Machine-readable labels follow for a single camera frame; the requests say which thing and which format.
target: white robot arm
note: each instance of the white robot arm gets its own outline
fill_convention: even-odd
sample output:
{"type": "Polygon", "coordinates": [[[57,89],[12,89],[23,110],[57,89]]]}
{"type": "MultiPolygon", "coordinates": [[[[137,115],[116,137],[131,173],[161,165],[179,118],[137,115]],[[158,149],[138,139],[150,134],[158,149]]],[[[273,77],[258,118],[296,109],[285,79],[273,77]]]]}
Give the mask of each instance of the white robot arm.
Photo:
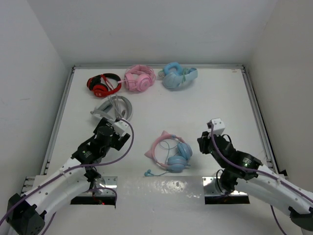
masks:
{"type": "Polygon", "coordinates": [[[211,154],[224,168],[219,185],[226,191],[250,194],[290,217],[299,227],[313,231],[313,193],[293,185],[272,172],[260,160],[236,150],[222,133],[225,125],[220,118],[208,123],[210,132],[198,138],[201,153],[211,154]]]}
{"type": "Polygon", "coordinates": [[[117,162],[127,154],[111,163],[99,164],[110,148],[120,150],[129,139],[130,135],[125,134],[128,124],[124,119],[103,118],[94,135],[82,143],[58,171],[23,197],[16,193],[9,199],[7,214],[0,225],[6,218],[19,235],[39,234],[58,209],[88,191],[101,178],[95,166],[117,162]]]}

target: white backdrop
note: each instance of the white backdrop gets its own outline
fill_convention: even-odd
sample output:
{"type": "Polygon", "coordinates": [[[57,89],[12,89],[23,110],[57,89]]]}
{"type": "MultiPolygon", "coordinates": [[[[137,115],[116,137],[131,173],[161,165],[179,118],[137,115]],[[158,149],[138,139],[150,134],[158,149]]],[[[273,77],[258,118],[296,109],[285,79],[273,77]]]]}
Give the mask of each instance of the white backdrop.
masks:
{"type": "Polygon", "coordinates": [[[311,0],[279,1],[250,65],[278,165],[311,191],[312,10],[311,0]]]}
{"type": "Polygon", "coordinates": [[[276,0],[28,0],[68,65],[245,63],[276,0]]]}
{"type": "Polygon", "coordinates": [[[26,0],[1,1],[0,28],[2,217],[25,177],[40,173],[68,71],[26,0]]]}

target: pink cat ear headphones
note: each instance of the pink cat ear headphones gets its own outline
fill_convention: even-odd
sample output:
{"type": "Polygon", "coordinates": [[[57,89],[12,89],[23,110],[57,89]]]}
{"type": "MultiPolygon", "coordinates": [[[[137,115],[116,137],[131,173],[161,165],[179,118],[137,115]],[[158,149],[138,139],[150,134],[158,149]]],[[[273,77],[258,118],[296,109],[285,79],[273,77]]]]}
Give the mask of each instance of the pink cat ear headphones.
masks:
{"type": "Polygon", "coordinates": [[[134,65],[126,70],[124,79],[118,83],[126,82],[126,87],[132,92],[144,92],[154,84],[156,75],[149,66],[134,65]]]}
{"type": "MultiPolygon", "coordinates": [[[[162,135],[157,138],[157,140],[152,144],[151,149],[145,153],[145,156],[153,159],[157,164],[169,171],[181,172],[185,169],[186,166],[188,166],[188,162],[192,156],[192,150],[190,145],[187,144],[181,137],[177,137],[176,135],[168,134],[166,131],[163,131],[162,135]],[[180,142],[177,145],[180,156],[169,157],[166,162],[167,164],[163,164],[156,159],[155,149],[158,143],[168,139],[176,139],[180,142]]],[[[145,176],[149,175],[154,176],[153,174],[151,174],[150,170],[145,173],[145,176]]]]}

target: blue headphones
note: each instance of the blue headphones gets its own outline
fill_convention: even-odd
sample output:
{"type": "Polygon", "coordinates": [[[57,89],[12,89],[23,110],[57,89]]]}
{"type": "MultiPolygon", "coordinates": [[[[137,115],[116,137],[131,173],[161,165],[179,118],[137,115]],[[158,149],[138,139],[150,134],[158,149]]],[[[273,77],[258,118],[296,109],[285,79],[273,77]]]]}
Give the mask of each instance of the blue headphones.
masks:
{"type": "MultiPolygon", "coordinates": [[[[163,131],[162,135],[152,144],[151,149],[145,153],[145,156],[153,159],[157,164],[159,164],[161,167],[165,168],[168,171],[181,172],[186,168],[186,166],[190,166],[188,162],[192,156],[192,149],[190,145],[185,143],[182,138],[177,137],[176,135],[168,134],[166,131],[163,131]],[[169,157],[166,164],[163,164],[156,159],[155,149],[158,143],[166,139],[177,139],[178,141],[180,141],[180,143],[177,145],[179,155],[169,157]]],[[[145,176],[148,176],[149,174],[153,175],[151,173],[151,170],[145,172],[145,176]]]]}
{"type": "Polygon", "coordinates": [[[192,81],[198,77],[198,70],[196,68],[182,68],[177,62],[166,65],[163,72],[165,76],[163,78],[163,85],[168,89],[175,89],[181,83],[192,81]]]}

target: headphones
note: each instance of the headphones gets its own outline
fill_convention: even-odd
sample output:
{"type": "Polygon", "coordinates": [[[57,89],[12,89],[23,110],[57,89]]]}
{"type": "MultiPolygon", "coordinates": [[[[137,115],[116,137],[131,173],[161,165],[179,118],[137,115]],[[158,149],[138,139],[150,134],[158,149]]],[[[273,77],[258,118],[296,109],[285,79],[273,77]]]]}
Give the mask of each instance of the headphones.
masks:
{"type": "Polygon", "coordinates": [[[116,88],[113,88],[113,85],[107,78],[111,78],[117,81],[117,83],[121,81],[121,78],[114,73],[105,73],[88,79],[87,87],[89,90],[93,91],[96,97],[104,98],[108,95],[118,92],[121,89],[121,84],[118,84],[116,88]],[[103,78],[106,85],[101,83],[101,78],[103,78]]]}
{"type": "Polygon", "coordinates": [[[154,84],[156,75],[149,66],[134,65],[126,70],[124,79],[118,83],[126,82],[127,89],[132,92],[144,92],[154,84]]]}
{"type": "Polygon", "coordinates": [[[110,97],[109,97],[109,100],[106,100],[103,104],[101,104],[98,108],[94,108],[93,111],[91,111],[90,113],[92,115],[99,115],[101,118],[106,118],[106,119],[113,119],[115,120],[115,118],[111,117],[108,112],[110,111],[111,108],[113,108],[114,106],[114,109],[115,109],[115,116],[116,118],[125,118],[127,121],[130,121],[130,119],[132,118],[133,116],[133,106],[132,106],[132,103],[126,98],[126,97],[123,97],[123,96],[120,96],[120,95],[117,95],[117,96],[113,96],[111,98],[113,100],[113,102],[110,100],[110,97]],[[114,104],[114,101],[117,100],[117,102],[119,102],[118,100],[121,99],[124,101],[124,103],[126,104],[126,110],[127,110],[127,117],[120,117],[120,114],[117,112],[117,107],[116,105],[114,104]]]}
{"type": "Polygon", "coordinates": [[[198,70],[196,68],[182,68],[177,62],[166,65],[163,72],[165,76],[163,78],[163,85],[168,89],[175,89],[183,82],[192,81],[198,77],[198,70]]]}
{"type": "MultiPolygon", "coordinates": [[[[148,158],[153,159],[157,164],[159,164],[161,167],[173,171],[173,172],[181,172],[186,168],[186,166],[190,166],[188,164],[191,156],[192,156],[192,149],[189,144],[187,144],[181,137],[177,137],[176,135],[168,134],[166,131],[162,132],[162,135],[157,138],[157,140],[152,144],[151,149],[145,153],[145,156],[148,158]],[[160,143],[163,140],[168,139],[176,139],[180,143],[177,145],[179,156],[172,156],[167,159],[166,164],[160,163],[156,159],[155,155],[155,149],[158,143],[160,143]]],[[[145,176],[148,176],[148,174],[151,174],[151,170],[148,170],[145,173],[145,176]]]]}

